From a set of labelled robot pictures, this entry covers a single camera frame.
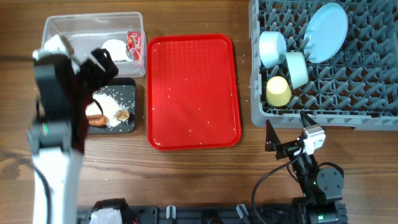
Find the green bowl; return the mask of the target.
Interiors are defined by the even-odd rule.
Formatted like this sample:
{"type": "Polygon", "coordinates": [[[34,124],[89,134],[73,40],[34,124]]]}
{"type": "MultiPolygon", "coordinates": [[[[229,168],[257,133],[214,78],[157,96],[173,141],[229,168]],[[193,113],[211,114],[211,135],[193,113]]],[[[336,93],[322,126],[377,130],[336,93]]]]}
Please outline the green bowl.
{"type": "Polygon", "coordinates": [[[296,89],[306,85],[308,83],[308,72],[303,53],[287,52],[285,57],[292,88],[296,89]]]}

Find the grey dishwasher rack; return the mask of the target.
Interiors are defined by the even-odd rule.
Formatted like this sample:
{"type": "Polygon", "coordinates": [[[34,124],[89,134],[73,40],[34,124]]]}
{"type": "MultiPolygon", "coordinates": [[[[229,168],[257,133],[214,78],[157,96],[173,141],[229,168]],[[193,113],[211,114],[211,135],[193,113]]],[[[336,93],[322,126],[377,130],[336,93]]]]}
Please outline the grey dishwasher rack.
{"type": "Polygon", "coordinates": [[[286,65],[266,68],[259,53],[260,35],[277,31],[287,49],[304,52],[312,17],[326,1],[251,0],[248,7],[252,72],[251,119],[263,127],[300,128],[300,112],[322,126],[395,131],[397,129],[397,2],[340,1],[348,33],[331,58],[307,63],[308,83],[292,90],[291,100],[275,107],[266,100],[267,81],[289,78],[286,65]]]}

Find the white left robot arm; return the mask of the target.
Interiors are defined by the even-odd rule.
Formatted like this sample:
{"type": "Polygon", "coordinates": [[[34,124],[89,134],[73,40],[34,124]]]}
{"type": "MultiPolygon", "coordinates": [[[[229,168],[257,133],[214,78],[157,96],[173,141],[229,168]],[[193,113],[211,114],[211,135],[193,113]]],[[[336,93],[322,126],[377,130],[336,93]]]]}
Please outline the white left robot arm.
{"type": "Polygon", "coordinates": [[[113,128],[133,118],[115,99],[97,92],[118,75],[126,44],[109,40],[84,61],[63,35],[32,53],[40,91],[27,132],[35,177],[33,223],[75,223],[78,183],[90,127],[113,128]]]}

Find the white rice pile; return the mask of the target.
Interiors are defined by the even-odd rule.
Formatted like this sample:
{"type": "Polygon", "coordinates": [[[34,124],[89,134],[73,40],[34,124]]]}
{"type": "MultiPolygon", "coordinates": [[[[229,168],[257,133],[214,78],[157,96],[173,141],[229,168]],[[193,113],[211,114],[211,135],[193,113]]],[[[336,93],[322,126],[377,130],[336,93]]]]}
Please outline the white rice pile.
{"type": "Polygon", "coordinates": [[[127,107],[116,101],[113,96],[105,93],[95,93],[93,95],[93,102],[90,103],[85,110],[86,117],[89,115],[103,114],[108,118],[106,126],[99,128],[115,128],[117,125],[126,123],[120,122],[115,118],[116,113],[119,110],[128,110],[127,107]]]}

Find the clear plastic bin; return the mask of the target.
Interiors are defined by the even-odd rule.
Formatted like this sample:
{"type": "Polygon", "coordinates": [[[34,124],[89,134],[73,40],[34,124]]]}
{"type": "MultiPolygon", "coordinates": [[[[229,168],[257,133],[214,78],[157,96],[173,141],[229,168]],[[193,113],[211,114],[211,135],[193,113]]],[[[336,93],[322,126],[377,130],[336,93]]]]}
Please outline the clear plastic bin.
{"type": "Polygon", "coordinates": [[[73,56],[84,61],[94,49],[111,39],[127,45],[127,33],[140,32],[141,58],[137,61],[114,62],[119,77],[142,77],[146,72],[146,35],[142,14],[139,12],[114,12],[99,14],[74,14],[52,16],[46,20],[42,45],[56,35],[64,36],[74,49],[73,56]]]}

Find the red plastic tray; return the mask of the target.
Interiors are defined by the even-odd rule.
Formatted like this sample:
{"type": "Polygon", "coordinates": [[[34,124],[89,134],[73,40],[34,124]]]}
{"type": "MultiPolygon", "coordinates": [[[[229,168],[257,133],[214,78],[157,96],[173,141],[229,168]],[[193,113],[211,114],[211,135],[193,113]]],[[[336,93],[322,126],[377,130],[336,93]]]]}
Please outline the red plastic tray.
{"type": "Polygon", "coordinates": [[[159,151],[230,147],[242,135],[231,39],[176,35],[147,45],[147,140],[159,151]]]}

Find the light blue bowl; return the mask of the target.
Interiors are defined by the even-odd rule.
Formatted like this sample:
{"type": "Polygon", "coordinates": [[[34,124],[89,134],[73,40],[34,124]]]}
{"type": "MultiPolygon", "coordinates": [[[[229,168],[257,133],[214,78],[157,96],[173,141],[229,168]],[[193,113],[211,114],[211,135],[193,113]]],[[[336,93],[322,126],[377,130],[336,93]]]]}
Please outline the light blue bowl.
{"type": "Polygon", "coordinates": [[[264,31],[259,38],[259,55],[264,67],[272,68],[285,60],[287,44],[280,32],[264,31]]]}

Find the black tray bin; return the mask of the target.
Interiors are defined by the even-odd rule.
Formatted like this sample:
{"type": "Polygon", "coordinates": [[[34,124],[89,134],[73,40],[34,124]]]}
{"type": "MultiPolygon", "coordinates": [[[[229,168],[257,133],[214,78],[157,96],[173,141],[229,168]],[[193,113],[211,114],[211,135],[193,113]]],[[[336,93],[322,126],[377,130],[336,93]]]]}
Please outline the black tray bin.
{"type": "Polygon", "coordinates": [[[132,78],[114,78],[108,85],[95,91],[95,93],[105,93],[114,97],[116,101],[127,107],[132,114],[132,118],[126,122],[117,125],[115,128],[99,128],[90,126],[90,134],[125,134],[131,133],[135,128],[136,113],[136,83],[132,78]]]}

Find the red snack wrapper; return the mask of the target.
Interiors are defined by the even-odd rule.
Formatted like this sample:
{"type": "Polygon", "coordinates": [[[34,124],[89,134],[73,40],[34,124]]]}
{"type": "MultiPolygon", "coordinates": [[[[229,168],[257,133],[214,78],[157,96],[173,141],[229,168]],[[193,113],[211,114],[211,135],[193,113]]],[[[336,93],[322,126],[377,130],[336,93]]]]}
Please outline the red snack wrapper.
{"type": "Polygon", "coordinates": [[[127,33],[127,49],[131,59],[137,61],[141,58],[142,36],[140,32],[127,33]]]}

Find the brown food scrap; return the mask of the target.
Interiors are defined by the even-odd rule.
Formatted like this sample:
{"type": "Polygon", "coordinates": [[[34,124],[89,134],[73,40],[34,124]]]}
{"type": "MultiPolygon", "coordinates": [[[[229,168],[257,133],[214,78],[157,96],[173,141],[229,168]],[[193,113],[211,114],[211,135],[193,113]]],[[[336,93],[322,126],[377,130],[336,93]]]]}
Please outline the brown food scrap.
{"type": "Polygon", "coordinates": [[[126,122],[129,120],[130,117],[130,112],[128,110],[119,110],[116,115],[115,118],[120,121],[120,122],[126,122]]]}

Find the light blue plate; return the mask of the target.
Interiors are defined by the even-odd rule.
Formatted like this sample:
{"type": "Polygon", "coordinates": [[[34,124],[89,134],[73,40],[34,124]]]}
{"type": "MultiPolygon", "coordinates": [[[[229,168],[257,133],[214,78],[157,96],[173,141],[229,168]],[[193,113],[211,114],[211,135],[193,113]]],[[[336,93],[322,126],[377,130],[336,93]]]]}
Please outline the light blue plate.
{"type": "Polygon", "coordinates": [[[322,6],[311,18],[305,31],[304,54],[310,53],[311,63],[324,62],[334,56],[345,41],[348,32],[348,16],[337,3],[322,6]]]}

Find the white napkin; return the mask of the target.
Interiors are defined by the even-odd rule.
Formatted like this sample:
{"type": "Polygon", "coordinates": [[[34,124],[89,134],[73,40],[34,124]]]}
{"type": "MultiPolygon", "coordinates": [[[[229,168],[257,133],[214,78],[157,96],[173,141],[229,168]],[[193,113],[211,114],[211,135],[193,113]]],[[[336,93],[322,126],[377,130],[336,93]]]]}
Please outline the white napkin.
{"type": "Polygon", "coordinates": [[[109,52],[114,62],[132,61],[129,53],[127,52],[127,45],[121,40],[107,40],[101,48],[106,49],[109,52]]]}

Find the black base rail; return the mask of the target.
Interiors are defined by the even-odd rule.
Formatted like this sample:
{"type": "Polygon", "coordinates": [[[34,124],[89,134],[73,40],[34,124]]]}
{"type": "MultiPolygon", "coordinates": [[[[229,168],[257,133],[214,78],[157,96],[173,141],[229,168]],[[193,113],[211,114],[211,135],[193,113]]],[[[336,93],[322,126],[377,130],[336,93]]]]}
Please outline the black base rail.
{"type": "Polygon", "coordinates": [[[337,203],[331,207],[318,208],[291,205],[265,204],[258,209],[257,217],[253,209],[240,204],[235,207],[172,207],[131,206],[128,212],[121,212],[124,223],[337,223],[347,224],[346,206],[337,203]]]}

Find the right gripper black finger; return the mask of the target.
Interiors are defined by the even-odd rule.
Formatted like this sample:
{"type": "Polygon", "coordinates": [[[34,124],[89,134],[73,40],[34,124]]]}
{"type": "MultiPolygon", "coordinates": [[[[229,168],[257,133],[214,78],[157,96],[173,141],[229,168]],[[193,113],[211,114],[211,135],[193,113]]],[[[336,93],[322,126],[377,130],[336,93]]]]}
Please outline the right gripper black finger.
{"type": "Polygon", "coordinates": [[[309,126],[313,126],[316,125],[317,123],[311,118],[309,117],[308,114],[306,114],[306,112],[304,111],[300,111],[300,118],[303,124],[304,128],[307,128],[309,126]]]}
{"type": "Polygon", "coordinates": [[[268,152],[277,151],[280,148],[280,140],[269,120],[266,121],[266,145],[265,150],[268,152]]]}

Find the yellow cup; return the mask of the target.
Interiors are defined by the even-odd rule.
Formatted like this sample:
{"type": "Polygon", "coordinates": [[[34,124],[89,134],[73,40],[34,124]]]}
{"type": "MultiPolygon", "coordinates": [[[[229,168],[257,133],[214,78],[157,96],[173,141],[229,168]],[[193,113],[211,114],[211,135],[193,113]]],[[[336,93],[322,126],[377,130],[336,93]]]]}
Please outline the yellow cup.
{"type": "Polygon", "coordinates": [[[284,106],[292,97],[292,93],[284,77],[272,77],[266,85],[266,99],[272,106],[284,106]]]}

